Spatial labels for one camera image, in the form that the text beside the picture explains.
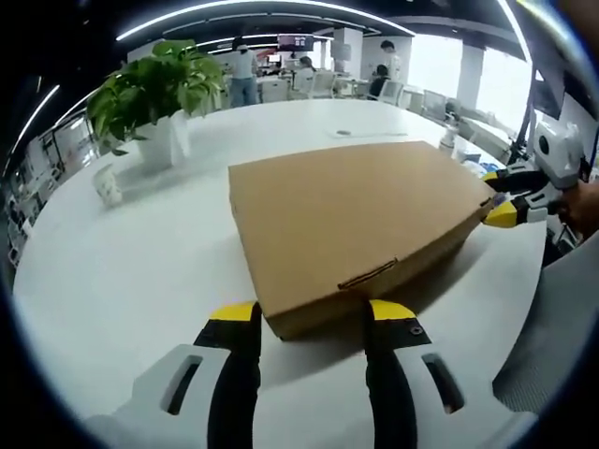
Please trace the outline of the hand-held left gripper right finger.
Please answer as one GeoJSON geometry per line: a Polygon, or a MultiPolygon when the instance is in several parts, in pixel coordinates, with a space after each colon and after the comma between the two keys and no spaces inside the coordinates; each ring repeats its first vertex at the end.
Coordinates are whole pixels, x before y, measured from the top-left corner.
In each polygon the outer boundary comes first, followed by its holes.
{"type": "Polygon", "coordinates": [[[467,448],[464,395],[416,314],[369,299],[362,317],[374,446],[467,448]]]}

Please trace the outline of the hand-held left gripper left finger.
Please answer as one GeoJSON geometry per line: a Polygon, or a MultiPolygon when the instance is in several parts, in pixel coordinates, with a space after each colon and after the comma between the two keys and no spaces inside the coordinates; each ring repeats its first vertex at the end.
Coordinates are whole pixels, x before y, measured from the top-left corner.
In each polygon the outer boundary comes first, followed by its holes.
{"type": "Polygon", "coordinates": [[[194,343],[181,344],[134,382],[134,448],[250,448],[260,386],[261,308],[216,310],[194,343]]]}

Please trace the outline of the person's right hand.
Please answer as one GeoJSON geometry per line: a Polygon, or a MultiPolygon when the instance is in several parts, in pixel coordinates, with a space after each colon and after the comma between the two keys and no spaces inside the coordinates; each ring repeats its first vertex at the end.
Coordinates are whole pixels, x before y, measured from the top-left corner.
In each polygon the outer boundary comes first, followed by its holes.
{"type": "Polygon", "coordinates": [[[582,240],[598,230],[598,211],[598,181],[579,181],[562,194],[559,216],[582,240]]]}

